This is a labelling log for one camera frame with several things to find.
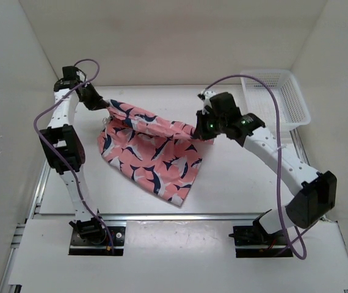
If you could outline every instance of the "white basket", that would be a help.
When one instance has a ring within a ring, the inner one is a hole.
[[[280,111],[280,130],[290,131],[311,121],[295,76],[289,70],[244,70],[266,83],[276,97]],[[275,131],[276,112],[268,91],[249,78],[241,78],[247,110],[259,116],[270,130]]]

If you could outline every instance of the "pink cloth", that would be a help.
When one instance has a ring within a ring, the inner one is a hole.
[[[181,206],[202,161],[194,127],[110,100],[111,115],[98,137],[105,161],[147,191]]]

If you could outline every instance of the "robotic arm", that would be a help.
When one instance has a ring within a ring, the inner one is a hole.
[[[58,80],[54,85],[55,103],[62,99],[70,89],[86,80],[84,72],[77,67],[63,67],[62,71],[63,78]],[[73,171],[78,177],[80,193],[71,170],[68,169],[42,140],[41,143],[49,166],[54,168],[60,175],[70,194],[76,214],[75,221],[70,222],[70,225],[82,239],[99,242],[102,238],[105,238],[106,232],[100,221],[92,217],[91,212],[97,217],[100,217],[99,210],[89,195],[83,174],[83,164],[85,162],[84,149],[73,127],[75,109],[79,102],[84,103],[89,110],[105,109],[109,106],[103,100],[102,96],[99,96],[94,86],[87,83],[85,86],[72,92],[68,98],[64,99],[55,109],[48,127],[40,130],[40,132],[72,166]]]
[[[225,92],[200,94],[204,107],[197,112],[196,138],[212,139],[226,134],[240,146],[258,156],[277,173],[278,148],[274,135],[254,114],[242,115],[234,98]],[[308,228],[335,205],[336,177],[330,171],[320,173],[306,165],[295,154],[282,148],[281,179],[294,198],[283,206],[286,227]],[[253,222],[261,239],[270,239],[281,230],[278,210],[270,210]]]

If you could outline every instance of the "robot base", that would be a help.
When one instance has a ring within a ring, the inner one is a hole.
[[[235,240],[237,258],[288,258],[293,257],[292,251],[286,249],[286,240],[282,232],[273,234],[267,241],[262,241],[254,232],[253,226],[234,226],[230,237]]]
[[[100,243],[82,239],[74,229],[71,235],[70,249],[68,255],[96,255],[96,256],[123,256],[125,243],[124,226],[108,226],[114,242],[114,253],[107,247],[107,240],[102,239]]]

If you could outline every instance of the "white wall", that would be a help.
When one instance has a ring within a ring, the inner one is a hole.
[[[300,129],[311,163],[338,179],[338,219],[348,251],[348,0],[328,0],[293,66],[312,122]]]
[[[149,85],[290,68],[326,0],[20,2],[57,74],[91,57],[96,85]]]
[[[55,80],[20,4],[0,0],[0,279],[43,163],[32,122]]]

